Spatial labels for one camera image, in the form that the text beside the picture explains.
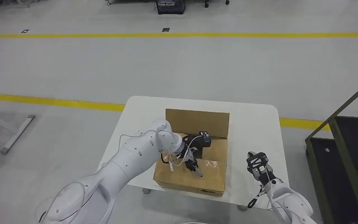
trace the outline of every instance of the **black cable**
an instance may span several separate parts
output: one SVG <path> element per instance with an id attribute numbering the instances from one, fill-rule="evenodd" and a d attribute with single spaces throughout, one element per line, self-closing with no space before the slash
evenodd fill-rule
<path id="1" fill-rule="evenodd" d="M 169 162 L 165 162 L 164 161 L 164 159 L 163 159 L 163 154 L 161 153 L 161 159 L 162 159 L 162 162 L 164 163 L 164 164 L 169 164 Z"/>
<path id="2" fill-rule="evenodd" d="M 257 199 L 259 197 L 259 194 L 262 192 L 262 188 L 260 189 L 260 191 L 258 192 L 258 194 L 256 195 L 256 197 L 254 197 L 247 205 L 247 208 L 252 208 L 256 202 L 257 202 Z"/>

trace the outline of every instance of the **white table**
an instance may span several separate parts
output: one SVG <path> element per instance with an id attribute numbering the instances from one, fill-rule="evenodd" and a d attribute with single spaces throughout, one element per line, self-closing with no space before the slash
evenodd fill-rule
<path id="1" fill-rule="evenodd" d="M 117 151 L 121 134 L 133 134 L 154 119 L 165 118 L 166 108 L 230 113 L 224 195 L 213 197 L 161 188 L 153 180 L 155 164 L 129 182 L 129 185 L 246 206 L 260 189 L 260 182 L 256 181 L 246 168 L 248 151 L 267 154 L 268 163 L 274 169 L 275 176 L 289 184 L 279 114 L 274 106 L 262 104 L 133 96 L 125 105 L 100 165 Z M 267 203 L 267 197 L 262 196 L 255 207 L 265 209 Z"/>

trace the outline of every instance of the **white pole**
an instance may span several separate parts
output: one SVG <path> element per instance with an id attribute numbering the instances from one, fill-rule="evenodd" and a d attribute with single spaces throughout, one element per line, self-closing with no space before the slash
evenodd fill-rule
<path id="1" fill-rule="evenodd" d="M 24 130 L 27 128 L 27 126 L 30 124 L 30 122 L 35 118 L 34 115 L 29 115 L 26 120 L 21 124 L 21 126 L 18 129 L 18 132 L 10 138 L 10 140 L 5 144 L 5 146 L 1 149 L 1 154 L 6 155 L 10 148 L 13 146 L 13 144 L 16 142 L 16 140 L 19 138 L 19 136 L 24 132 Z"/>

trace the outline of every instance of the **floor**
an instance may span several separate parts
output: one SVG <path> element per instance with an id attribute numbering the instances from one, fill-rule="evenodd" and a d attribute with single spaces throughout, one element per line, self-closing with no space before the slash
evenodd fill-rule
<path id="1" fill-rule="evenodd" d="M 188 0 L 184 15 L 154 2 L 45 0 L 0 7 L 0 34 L 356 32 L 352 0 Z M 356 91 L 356 38 L 0 38 L 0 94 L 125 104 L 133 95 L 271 104 L 281 117 L 325 120 Z M 0 157 L 0 217 L 35 222 L 36 207 L 95 171 L 120 117 L 109 111 L 0 102 L 0 118 L 37 117 Z M 345 115 L 358 115 L 358 103 Z M 282 128 L 291 187 L 322 223 L 305 158 L 310 130 Z M 277 223 L 271 212 L 152 192 L 119 195 L 110 223 Z"/>

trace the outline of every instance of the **table leg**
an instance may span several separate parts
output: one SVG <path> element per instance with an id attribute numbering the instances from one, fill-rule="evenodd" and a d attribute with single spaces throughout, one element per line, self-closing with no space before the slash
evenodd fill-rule
<path id="1" fill-rule="evenodd" d="M 148 188 L 142 188 L 142 192 L 143 192 L 143 194 L 149 194 L 149 193 L 150 193 L 150 189 L 148 189 Z"/>
<path id="2" fill-rule="evenodd" d="M 237 205 L 237 209 L 242 211 L 242 212 L 246 212 L 247 211 L 247 206 L 239 206 L 239 205 Z"/>

